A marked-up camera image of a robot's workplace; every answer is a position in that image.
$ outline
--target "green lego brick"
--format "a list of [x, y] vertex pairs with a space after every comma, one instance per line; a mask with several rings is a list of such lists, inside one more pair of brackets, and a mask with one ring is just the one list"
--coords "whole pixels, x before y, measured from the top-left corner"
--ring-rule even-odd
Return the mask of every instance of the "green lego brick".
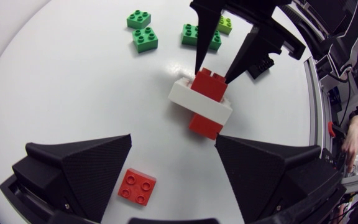
[[219, 31], [216, 30], [214, 37], [212, 38], [212, 41], [209, 45], [209, 49], [218, 50], [221, 44], [221, 34], [219, 33]]
[[152, 15], [136, 10], [127, 18], [127, 26], [134, 29], [143, 29], [152, 21]]
[[[183, 25], [183, 30], [181, 33], [181, 43], [186, 45], [197, 46], [197, 35], [198, 35], [198, 26], [192, 26], [190, 24]], [[209, 45], [210, 49], [218, 50], [221, 46], [221, 35], [219, 31], [215, 31], [214, 37]]]
[[183, 30], [181, 33], [181, 43], [197, 46], [197, 35], [198, 27], [192, 26], [190, 24], [183, 25]]
[[132, 37], [138, 53], [158, 47], [158, 38], [154, 34], [153, 29], [149, 27], [135, 30], [132, 32]]
[[221, 16], [221, 19], [219, 20], [218, 26], [216, 29], [224, 34], [229, 35], [232, 29], [231, 20], [229, 18], [225, 18]]

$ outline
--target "robotic arm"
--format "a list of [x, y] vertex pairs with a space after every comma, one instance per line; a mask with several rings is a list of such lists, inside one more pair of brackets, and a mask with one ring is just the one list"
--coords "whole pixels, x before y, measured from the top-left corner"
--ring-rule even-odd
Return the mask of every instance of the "robotic arm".
[[273, 65], [273, 60], [269, 58], [269, 53], [280, 54], [283, 45], [290, 51], [291, 57], [299, 60], [305, 50], [305, 46], [272, 19], [276, 6], [290, 3], [291, 0], [193, 0], [190, 3], [190, 7], [198, 15], [195, 73], [201, 68], [223, 9], [241, 16], [254, 25], [226, 73], [227, 84], [246, 70], [250, 71], [253, 78], [257, 78]]

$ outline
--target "person's hand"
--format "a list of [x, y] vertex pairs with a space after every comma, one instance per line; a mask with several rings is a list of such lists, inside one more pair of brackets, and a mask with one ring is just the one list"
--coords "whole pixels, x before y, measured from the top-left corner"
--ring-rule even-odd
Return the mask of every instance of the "person's hand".
[[346, 172], [351, 172], [358, 153], [358, 125], [351, 124], [347, 130], [346, 139], [342, 144], [342, 152], [346, 152]]

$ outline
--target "white lego brick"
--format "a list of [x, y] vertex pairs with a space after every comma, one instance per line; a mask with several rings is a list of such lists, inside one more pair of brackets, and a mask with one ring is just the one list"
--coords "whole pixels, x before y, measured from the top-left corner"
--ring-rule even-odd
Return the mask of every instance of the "white lego brick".
[[221, 102], [214, 101], [192, 90], [190, 87], [191, 82], [189, 79], [179, 79], [173, 84], [168, 99], [218, 124], [225, 125], [233, 112], [230, 107], [231, 102], [225, 97]]

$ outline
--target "red lego brick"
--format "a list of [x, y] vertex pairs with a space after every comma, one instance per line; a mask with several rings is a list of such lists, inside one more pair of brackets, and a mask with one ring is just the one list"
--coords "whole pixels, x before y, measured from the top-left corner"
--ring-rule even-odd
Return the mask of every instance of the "red lego brick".
[[219, 80], [220, 82], [223, 82], [223, 83], [226, 82], [226, 79], [224, 77], [222, 77], [222, 76], [220, 76], [220, 75], [218, 75], [216, 73], [214, 73], [212, 75], [212, 78], [215, 78], [215, 79], [217, 79], [217, 80]]
[[156, 181], [156, 178], [130, 168], [125, 173], [118, 195], [146, 206]]
[[196, 113], [193, 115], [189, 124], [189, 129], [212, 140], [216, 139], [217, 133], [220, 133], [222, 128], [223, 125]]
[[212, 73], [210, 70], [208, 70], [206, 68], [201, 69], [201, 72], [207, 74], [208, 76], [211, 76], [211, 73]]
[[220, 102], [227, 88], [227, 84], [223, 79], [223, 77], [216, 73], [211, 77], [211, 71], [203, 68], [201, 72], [197, 73], [196, 78], [191, 85], [191, 89]]

